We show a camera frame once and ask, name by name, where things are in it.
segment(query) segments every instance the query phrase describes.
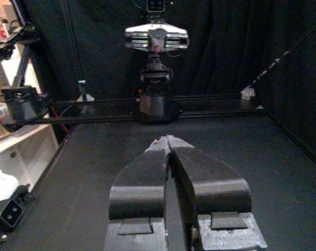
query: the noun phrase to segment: white object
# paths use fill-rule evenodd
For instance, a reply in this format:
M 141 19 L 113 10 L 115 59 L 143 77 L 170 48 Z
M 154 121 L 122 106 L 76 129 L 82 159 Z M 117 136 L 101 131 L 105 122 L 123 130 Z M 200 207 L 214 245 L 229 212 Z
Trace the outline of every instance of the white object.
M 242 99 L 251 100 L 253 97 L 256 97 L 256 90 L 253 87 L 248 86 L 242 91 L 241 91 Z
M 0 201 L 11 198 L 18 187 L 18 179 L 14 176 L 6 175 L 0 170 Z

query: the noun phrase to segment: cable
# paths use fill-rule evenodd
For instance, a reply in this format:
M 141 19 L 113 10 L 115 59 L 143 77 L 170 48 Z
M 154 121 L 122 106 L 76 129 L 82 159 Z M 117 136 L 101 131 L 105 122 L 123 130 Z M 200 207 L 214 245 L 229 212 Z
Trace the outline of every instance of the cable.
M 54 107 L 51 107 L 51 111 L 54 112 L 55 117 L 56 117 L 56 118 L 60 118 L 60 116 L 59 116 L 59 114 L 58 114 L 58 111 L 55 110 L 55 108 L 54 108 Z M 67 126 L 66 126 L 66 125 L 60 125 L 60 127 L 62 127 L 62 129 L 63 129 L 66 132 L 68 132 L 68 131 L 70 131 L 70 129 L 67 128 Z
M 135 1 L 131 1 L 133 5 L 138 7 L 141 10 L 143 10 L 143 7 L 135 3 Z

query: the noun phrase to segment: white shelf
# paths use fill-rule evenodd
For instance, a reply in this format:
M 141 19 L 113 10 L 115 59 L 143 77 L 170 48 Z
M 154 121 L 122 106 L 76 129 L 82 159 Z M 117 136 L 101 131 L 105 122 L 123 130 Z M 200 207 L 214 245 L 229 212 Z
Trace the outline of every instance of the white shelf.
M 11 135 L 0 140 L 0 169 L 32 189 L 56 150 L 52 126 L 40 125 L 26 135 Z

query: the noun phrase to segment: clamp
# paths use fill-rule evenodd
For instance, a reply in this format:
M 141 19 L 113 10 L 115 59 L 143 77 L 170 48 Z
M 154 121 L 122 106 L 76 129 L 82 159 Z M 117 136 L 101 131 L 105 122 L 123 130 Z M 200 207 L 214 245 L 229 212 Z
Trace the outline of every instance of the clamp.
M 110 191 L 106 251 L 166 251 L 165 182 L 180 192 L 186 250 L 267 250 L 247 180 L 181 138 L 165 136 L 123 169 Z

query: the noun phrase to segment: black table surface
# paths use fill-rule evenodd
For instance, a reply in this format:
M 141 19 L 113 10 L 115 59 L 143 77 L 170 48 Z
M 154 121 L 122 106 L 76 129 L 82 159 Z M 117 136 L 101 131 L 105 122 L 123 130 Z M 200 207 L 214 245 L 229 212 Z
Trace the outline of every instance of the black table surface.
M 249 182 L 253 213 L 273 251 L 316 251 L 316 165 L 267 116 L 169 125 L 79 125 L 35 188 L 36 200 L 3 251 L 103 249 L 109 192 L 161 136 L 185 139 Z

